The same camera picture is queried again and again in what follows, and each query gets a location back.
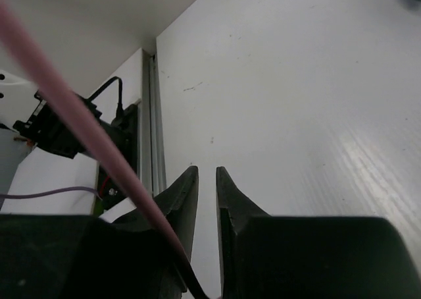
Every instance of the red wire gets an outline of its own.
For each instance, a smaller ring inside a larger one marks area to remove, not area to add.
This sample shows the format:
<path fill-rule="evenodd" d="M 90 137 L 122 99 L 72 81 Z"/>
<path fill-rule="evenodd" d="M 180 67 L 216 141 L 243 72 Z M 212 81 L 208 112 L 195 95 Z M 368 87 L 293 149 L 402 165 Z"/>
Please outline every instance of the red wire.
<path fill-rule="evenodd" d="M 105 177 L 105 180 L 104 180 L 103 184 L 101 185 L 101 189 L 98 192 L 99 197 L 101 197 L 101 198 L 104 197 L 103 190 L 104 190 L 105 185 L 108 183 L 109 180 L 110 180 L 110 176 Z"/>

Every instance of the black cable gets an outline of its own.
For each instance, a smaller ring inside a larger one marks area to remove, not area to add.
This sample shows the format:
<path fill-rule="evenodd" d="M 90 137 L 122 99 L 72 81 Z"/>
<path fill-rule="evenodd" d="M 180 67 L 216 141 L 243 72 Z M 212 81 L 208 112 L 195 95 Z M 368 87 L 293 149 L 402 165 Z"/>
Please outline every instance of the black cable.
<path fill-rule="evenodd" d="M 87 100 L 93 101 L 96 97 L 102 94 L 113 82 L 118 81 L 118 103 L 117 103 L 117 110 L 116 110 L 116 118 L 120 118 L 123 116 L 123 80 L 118 76 L 113 76 L 112 78 L 108 79 L 104 84 L 101 85 Z"/>
<path fill-rule="evenodd" d="M 9 128 L 7 128 L 7 126 L 5 126 L 3 123 L 0 123 L 0 129 L 10 130 L 10 129 L 9 129 Z"/>

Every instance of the white panel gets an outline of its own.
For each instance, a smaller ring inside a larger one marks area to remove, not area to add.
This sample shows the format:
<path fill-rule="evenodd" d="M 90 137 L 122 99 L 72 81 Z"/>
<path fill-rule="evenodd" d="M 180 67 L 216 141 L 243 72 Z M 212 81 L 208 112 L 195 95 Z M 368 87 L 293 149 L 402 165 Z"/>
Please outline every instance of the white panel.
<path fill-rule="evenodd" d="M 157 41 L 168 184 L 199 166 L 192 263 L 220 294 L 215 168 L 276 215 L 380 215 L 421 267 L 421 14 L 198 0 Z"/>
<path fill-rule="evenodd" d="M 138 101 L 141 97 L 142 50 L 139 49 L 111 76 L 123 79 L 123 107 Z M 118 100 L 117 82 L 110 85 L 94 104 L 111 122 L 115 117 Z M 95 188 L 97 162 L 82 154 L 67 159 L 35 149 L 21 164 L 13 178 L 9 194 L 35 194 L 69 186 Z M 31 214 L 90 214 L 94 196 L 87 192 L 66 192 L 47 197 L 26 200 L 5 200 L 2 213 Z"/>
<path fill-rule="evenodd" d="M 132 210 L 136 209 L 136 206 L 133 204 L 133 202 L 126 198 L 125 200 L 119 202 L 111 209 L 104 212 L 100 218 L 105 220 L 106 222 L 113 222 L 122 215 L 125 215 L 126 213 L 131 212 Z"/>
<path fill-rule="evenodd" d="M 89 16 L 83 7 L 60 0 L 5 1 L 70 87 L 84 97 L 141 46 L 135 34 Z M 0 69 L 30 80 L 2 45 Z"/>
<path fill-rule="evenodd" d="M 43 0 L 81 11 L 92 22 L 135 35 L 144 50 L 155 51 L 155 38 L 195 0 Z"/>

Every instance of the pink cable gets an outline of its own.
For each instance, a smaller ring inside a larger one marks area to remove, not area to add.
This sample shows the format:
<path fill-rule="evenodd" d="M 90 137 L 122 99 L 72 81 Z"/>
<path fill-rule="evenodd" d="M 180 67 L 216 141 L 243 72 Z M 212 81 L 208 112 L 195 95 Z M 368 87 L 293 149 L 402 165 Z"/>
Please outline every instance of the pink cable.
<path fill-rule="evenodd" d="M 0 38 L 11 55 L 38 85 L 39 92 L 49 106 L 73 131 L 90 154 L 101 163 L 151 226 L 168 242 L 170 249 L 174 252 L 174 261 L 192 295 L 197 299 L 208 299 L 170 223 L 117 147 L 76 94 L 67 86 L 17 18 L 8 10 L 3 0 L 0 0 Z"/>

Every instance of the purple cable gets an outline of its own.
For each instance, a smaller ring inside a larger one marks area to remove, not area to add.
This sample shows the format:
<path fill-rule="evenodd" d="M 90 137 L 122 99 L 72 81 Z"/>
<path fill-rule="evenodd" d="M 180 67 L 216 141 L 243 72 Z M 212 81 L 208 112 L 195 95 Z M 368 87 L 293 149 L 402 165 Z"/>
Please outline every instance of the purple cable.
<path fill-rule="evenodd" d="M 95 196 L 97 196 L 99 199 L 98 192 L 90 187 L 85 186 L 73 186 L 73 187 L 66 187 L 66 188 L 59 188 L 54 190 L 49 190 L 48 192 L 40 192 L 38 194 L 30 194 L 30 195 L 8 195 L 8 194 L 0 194 L 0 198 L 4 199 L 30 199 L 30 198 L 38 198 L 38 197 L 44 197 L 44 196 L 50 196 L 54 194 L 60 194 L 61 192 L 75 192 L 78 190 L 83 190 L 84 192 L 91 192 Z"/>

